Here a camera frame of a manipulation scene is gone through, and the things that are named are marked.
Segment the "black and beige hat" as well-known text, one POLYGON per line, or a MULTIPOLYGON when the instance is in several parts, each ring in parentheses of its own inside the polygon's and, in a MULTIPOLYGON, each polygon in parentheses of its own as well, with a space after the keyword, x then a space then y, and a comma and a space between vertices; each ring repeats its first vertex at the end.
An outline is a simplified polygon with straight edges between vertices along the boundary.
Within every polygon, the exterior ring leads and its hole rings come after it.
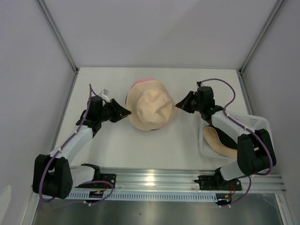
POLYGON ((206 126, 203 137, 207 144, 218 154, 228 157, 237 157, 237 143, 219 128, 206 126))

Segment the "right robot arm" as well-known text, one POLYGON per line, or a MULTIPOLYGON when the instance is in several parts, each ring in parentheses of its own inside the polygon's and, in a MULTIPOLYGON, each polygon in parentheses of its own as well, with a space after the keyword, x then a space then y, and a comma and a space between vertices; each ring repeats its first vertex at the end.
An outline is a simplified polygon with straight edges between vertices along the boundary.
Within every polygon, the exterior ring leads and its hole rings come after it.
POLYGON ((218 154, 235 160, 216 169, 212 176, 199 176, 196 182, 201 190, 227 190, 241 178, 272 172, 277 160, 265 118, 228 113, 215 103, 209 86, 190 91, 176 107, 187 113, 199 112, 208 123, 202 132, 207 144, 218 154))

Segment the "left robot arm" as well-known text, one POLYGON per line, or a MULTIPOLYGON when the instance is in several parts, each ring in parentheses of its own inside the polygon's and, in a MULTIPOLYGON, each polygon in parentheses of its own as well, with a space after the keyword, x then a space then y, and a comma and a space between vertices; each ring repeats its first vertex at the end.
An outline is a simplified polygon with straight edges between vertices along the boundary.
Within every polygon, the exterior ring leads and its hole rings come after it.
POLYGON ((106 102, 100 96, 90 97, 87 108, 76 123, 75 131, 57 149, 49 154, 40 154, 34 162, 32 190, 51 198, 65 199, 73 188, 89 185, 96 188, 113 188, 113 184, 103 180, 99 166, 82 164, 75 169, 70 167, 71 162, 80 150, 90 142, 102 127, 102 123, 109 121, 116 123, 131 112, 111 99, 106 102))

